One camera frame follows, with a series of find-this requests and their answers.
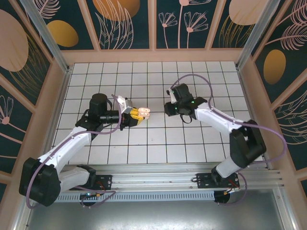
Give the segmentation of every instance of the black clamp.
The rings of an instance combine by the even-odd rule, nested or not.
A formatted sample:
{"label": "black clamp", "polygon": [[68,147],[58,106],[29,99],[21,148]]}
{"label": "black clamp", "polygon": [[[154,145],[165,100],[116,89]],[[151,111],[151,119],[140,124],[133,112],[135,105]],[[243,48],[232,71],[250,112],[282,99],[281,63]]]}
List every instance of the black clamp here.
{"label": "black clamp", "polygon": [[192,182],[197,183],[198,188],[231,188],[240,187],[238,175],[231,174],[229,177],[223,179],[219,184],[212,178],[212,173],[198,173],[196,177],[191,179]]}

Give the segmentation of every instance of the dark teal panel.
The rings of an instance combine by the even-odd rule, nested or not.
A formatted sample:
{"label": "dark teal panel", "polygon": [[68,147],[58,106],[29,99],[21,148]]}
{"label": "dark teal panel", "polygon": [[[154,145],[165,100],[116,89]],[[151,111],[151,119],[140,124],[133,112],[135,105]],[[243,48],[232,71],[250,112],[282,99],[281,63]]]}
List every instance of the dark teal panel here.
{"label": "dark teal panel", "polygon": [[25,66],[18,72],[8,71],[0,66],[0,74],[35,105],[47,75],[50,62],[9,2],[2,1],[0,3],[0,9],[9,13],[21,24],[27,34],[29,44],[29,54]]}
{"label": "dark teal panel", "polygon": [[32,113],[2,86],[0,107],[0,171],[12,173]]}
{"label": "dark teal panel", "polygon": [[307,180],[303,180],[303,181],[301,181],[301,183],[302,183],[302,187],[303,187],[303,190],[304,190],[306,198],[307,198]]}
{"label": "dark teal panel", "polygon": [[268,30],[269,30],[269,28],[271,27],[272,23],[274,22],[276,16],[278,15],[278,13],[279,13],[281,7],[282,7],[283,4],[284,4],[284,2],[285,2],[285,0],[281,0],[281,1],[279,2],[279,5],[278,5],[278,8],[277,8],[276,12],[275,12],[274,15],[272,16],[272,18],[271,18],[269,24],[267,25],[267,27],[266,27],[266,29],[264,30],[264,32],[262,33],[262,35],[261,35],[259,41],[257,42],[257,44],[255,45],[253,51],[251,52],[252,55],[254,55],[255,52],[257,51],[257,49],[258,49],[260,43],[262,42],[264,36],[265,36],[266,33],[268,32]]}
{"label": "dark teal panel", "polygon": [[6,189],[6,184],[0,183],[0,204]]}
{"label": "dark teal panel", "polygon": [[[96,31],[97,39],[100,39],[100,32],[101,32],[101,27],[100,27],[100,19],[98,19],[96,13],[98,16],[103,20],[104,17],[98,12],[96,7],[93,4],[93,0],[86,0],[94,28]],[[106,42],[104,43],[105,46],[103,46],[100,43],[100,48],[101,49],[149,49],[149,28],[148,28],[148,2],[147,0],[140,0],[140,8],[139,11],[136,13],[131,18],[131,26],[126,26],[127,21],[124,21],[124,23],[121,23],[120,26],[118,27],[118,23],[113,26],[113,28],[117,28],[116,30],[112,30],[112,23],[109,19],[105,18],[105,25],[106,25],[106,30],[108,31],[109,34],[113,34],[113,39],[111,40],[111,43]],[[132,33],[128,35],[129,33],[122,33],[123,31],[132,31],[133,30],[133,36]],[[117,39],[119,36],[120,32],[120,37],[122,39],[117,42]],[[108,38],[107,33],[105,33],[105,36],[102,35],[102,37]]]}
{"label": "dark teal panel", "polygon": [[229,17],[227,0],[219,26],[217,28],[212,48],[243,48],[255,25],[237,25]]}
{"label": "dark teal panel", "polygon": [[[165,49],[166,45],[168,48],[177,49],[178,34],[180,34],[180,48],[205,48],[217,0],[195,2],[199,4],[191,2],[188,6],[182,6],[179,25],[181,11],[179,1],[157,0],[157,49]],[[193,32],[188,33],[187,28],[192,28]]]}
{"label": "dark teal panel", "polygon": [[[18,2],[24,11],[24,8],[19,0]],[[58,0],[56,3],[53,4],[54,8],[52,8],[55,9],[55,12],[51,13],[50,16],[45,16],[45,23],[48,24],[49,22],[55,20],[64,21],[75,29],[79,37],[79,41],[76,45],[72,47],[65,47],[59,45],[60,50],[94,49],[77,0]]]}
{"label": "dark teal panel", "polygon": [[[269,38],[267,45],[263,48],[260,55],[256,60],[256,66],[258,68],[259,74],[261,76],[263,85],[266,89],[266,92],[269,96],[271,102],[274,102],[278,96],[281,95],[282,92],[307,68],[307,44],[306,42],[301,43],[301,46],[295,46],[293,49],[290,49],[290,44],[284,45],[282,47],[281,38],[283,33],[289,26],[294,26],[294,22],[292,21],[291,17],[288,17],[292,13],[292,9],[296,1],[293,1],[290,6],[288,7],[286,13],[284,14],[282,20],[287,17],[285,21],[279,24],[275,30],[273,31],[271,37]],[[307,8],[304,9],[304,14],[307,15]],[[307,19],[305,20],[305,24],[302,25],[302,29],[307,30]],[[275,84],[269,84],[264,78],[264,63],[267,58],[267,55],[272,50],[279,50],[283,52],[286,58],[286,67],[285,71],[280,78],[280,80]],[[268,63],[270,66],[275,66],[276,71],[280,66],[278,63]]]}
{"label": "dark teal panel", "polygon": [[307,167],[307,81],[275,110],[296,170]]}

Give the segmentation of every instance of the orange circle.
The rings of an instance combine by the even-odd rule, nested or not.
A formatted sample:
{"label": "orange circle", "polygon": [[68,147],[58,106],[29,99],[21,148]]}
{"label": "orange circle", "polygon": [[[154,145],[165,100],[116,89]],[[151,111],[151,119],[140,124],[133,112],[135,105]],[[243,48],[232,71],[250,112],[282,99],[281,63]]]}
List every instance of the orange circle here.
{"label": "orange circle", "polygon": [[132,18],[140,8],[140,0],[93,0],[93,3],[102,16],[112,21],[125,20],[125,9]]}

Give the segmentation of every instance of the yellow object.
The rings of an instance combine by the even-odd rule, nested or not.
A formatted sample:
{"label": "yellow object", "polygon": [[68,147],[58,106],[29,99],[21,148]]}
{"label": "yellow object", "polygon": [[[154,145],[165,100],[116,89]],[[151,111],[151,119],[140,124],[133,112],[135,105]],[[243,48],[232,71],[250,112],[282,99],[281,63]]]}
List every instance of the yellow object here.
{"label": "yellow object", "polygon": [[132,109],[131,112],[130,112],[130,114],[131,114],[131,115],[138,115],[138,114],[139,114],[139,111],[137,111],[137,110],[135,111],[134,109]]}
{"label": "yellow object", "polygon": [[138,116],[138,115],[131,115],[131,118],[138,120],[137,126],[144,120],[143,117]]}
{"label": "yellow object", "polygon": [[58,45],[72,47],[78,44],[78,34],[67,22],[55,20],[49,22],[47,27]]}
{"label": "yellow object", "polygon": [[140,0],[93,0],[93,3],[102,16],[112,21],[122,21],[125,17],[120,17],[120,15],[125,13],[125,9],[132,18],[140,8]]}
{"label": "yellow object", "polygon": [[253,25],[268,0],[232,0],[229,5],[230,19],[238,25]]}
{"label": "yellow object", "polygon": [[286,57],[278,49],[272,50],[264,61],[263,75],[268,84],[276,84],[286,68]]}
{"label": "yellow object", "polygon": [[8,71],[20,71],[28,60],[27,34],[20,23],[0,10],[0,66]]}

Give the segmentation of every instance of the cable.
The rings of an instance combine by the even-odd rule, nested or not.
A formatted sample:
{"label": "cable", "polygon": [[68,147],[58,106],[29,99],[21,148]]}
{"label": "cable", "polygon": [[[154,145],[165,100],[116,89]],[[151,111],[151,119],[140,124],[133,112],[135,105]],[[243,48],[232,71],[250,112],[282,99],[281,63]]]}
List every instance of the cable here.
{"label": "cable", "polygon": [[183,115],[182,115],[182,114],[180,114],[180,118],[181,118],[182,122],[185,123],[185,124],[190,124],[190,123],[192,123],[192,117],[190,117],[190,122],[186,122],[186,121],[183,119]]}
{"label": "cable", "polygon": [[239,186],[238,185],[236,185],[232,180],[230,180],[229,179],[229,182],[233,185],[233,186],[235,186],[235,187],[237,187],[237,188],[239,188]]}
{"label": "cable", "polygon": [[104,187],[104,185],[100,181],[97,181],[96,184],[100,184],[101,191],[102,191],[102,189],[104,189],[104,191],[106,191],[106,188]]}
{"label": "cable", "polygon": [[245,196],[246,196],[246,194],[247,194],[247,192],[248,192],[248,183],[247,183],[245,177],[242,175],[242,173],[238,172],[238,174],[242,177],[242,179],[243,179],[243,181],[244,181],[244,185],[245,185],[245,190],[244,190],[243,196],[241,197],[241,199],[239,199],[239,200],[236,201],[236,202],[233,202],[233,203],[230,203],[230,204],[222,204],[222,205],[225,205],[225,206],[237,205],[237,204],[239,204],[242,200],[245,199]]}
{"label": "cable", "polygon": [[119,109],[119,119],[118,119],[118,124],[117,126],[111,130],[111,131],[108,131],[108,132],[95,132],[95,131],[82,131],[82,132],[79,132],[79,133],[75,133],[74,135],[72,135],[70,138],[66,139],[65,141],[63,141],[50,155],[49,157],[47,157],[40,165],[39,167],[35,170],[31,180],[30,180],[30,183],[29,183],[29,186],[27,188],[27,192],[26,192],[26,204],[28,206],[29,209],[33,209],[33,208],[36,208],[39,206],[39,204],[35,205],[35,206],[32,206],[30,204],[30,192],[31,192],[31,188],[32,188],[32,185],[33,185],[33,182],[38,174],[38,172],[42,169],[42,167],[48,162],[49,159],[52,158],[52,156],[54,156],[66,143],[68,143],[70,140],[74,139],[76,136],[78,135],[81,135],[81,134],[84,134],[84,133],[91,133],[91,134],[98,134],[98,135],[103,135],[103,134],[111,134],[111,133],[114,133],[116,130],[119,129],[119,126],[120,126],[120,123],[121,123],[121,108],[120,108],[120,104],[119,102],[117,101],[117,97],[115,95],[112,94],[112,97],[114,98],[114,100],[116,101],[116,103],[118,104],[118,109]]}
{"label": "cable", "polygon": [[110,111],[111,111],[113,107],[112,102],[109,99],[107,99],[106,102],[110,105]]}
{"label": "cable", "polygon": [[241,125],[241,126],[245,126],[245,127],[260,128],[260,129],[264,129],[264,130],[270,131],[270,132],[276,134],[276,135],[282,140],[282,142],[283,142],[283,151],[282,151],[282,153],[281,153],[279,156],[277,156],[277,157],[275,157],[275,158],[272,158],[272,159],[270,159],[270,160],[265,160],[265,161],[254,161],[253,163],[263,163],[263,162],[269,163],[269,162],[273,162],[273,161],[278,161],[278,160],[280,160],[280,159],[286,154],[287,142],[286,142],[286,140],[284,139],[284,137],[283,137],[280,133],[278,133],[277,131],[275,131],[275,130],[273,130],[273,129],[270,129],[270,128],[267,128],[267,127],[265,127],[265,126],[259,126],[259,125],[254,125],[254,124],[247,124],[247,123],[238,122],[238,121],[232,120],[232,119],[230,119],[230,118],[224,116],[223,114],[220,114],[220,113],[217,112],[216,110],[214,110],[214,109],[212,108],[212,106],[211,106],[211,100],[212,100],[212,98],[213,98],[212,86],[211,86],[210,82],[209,82],[207,79],[205,79],[203,76],[198,75],[198,74],[195,74],[195,73],[190,73],[190,74],[184,75],[184,76],[182,76],[181,78],[179,78],[177,81],[175,81],[175,83],[171,86],[171,89],[176,85],[177,82],[179,82],[179,81],[182,80],[183,78],[189,77],[189,76],[196,76],[196,77],[199,77],[199,78],[201,78],[201,79],[203,79],[203,80],[205,80],[205,81],[207,82],[207,84],[209,85],[209,88],[210,88],[210,98],[209,98],[209,100],[208,100],[208,106],[209,106],[209,108],[210,108],[215,114],[217,114],[217,115],[219,115],[220,117],[226,119],[227,121],[230,121],[230,122],[235,123],[235,124],[237,124],[237,125]]}
{"label": "cable", "polygon": [[[92,189],[85,189],[85,188],[82,188],[80,186],[76,186],[75,188],[78,188],[80,190],[85,190],[85,191],[88,191],[88,192],[94,192],[94,193],[101,193],[101,191],[99,190],[92,190]],[[104,200],[102,201],[99,201],[99,202],[96,202],[95,204],[91,205],[91,206],[86,206],[83,202],[84,200],[86,199],[86,197],[84,197],[82,200],[81,200],[81,204],[83,206],[83,208],[88,208],[88,209],[91,209],[93,207],[98,207],[100,205],[102,205],[103,203],[105,203],[108,199],[110,199],[112,196],[115,195],[116,191],[105,191],[102,195],[106,194],[106,193],[112,193],[111,195],[109,195],[107,198],[105,198]]]}

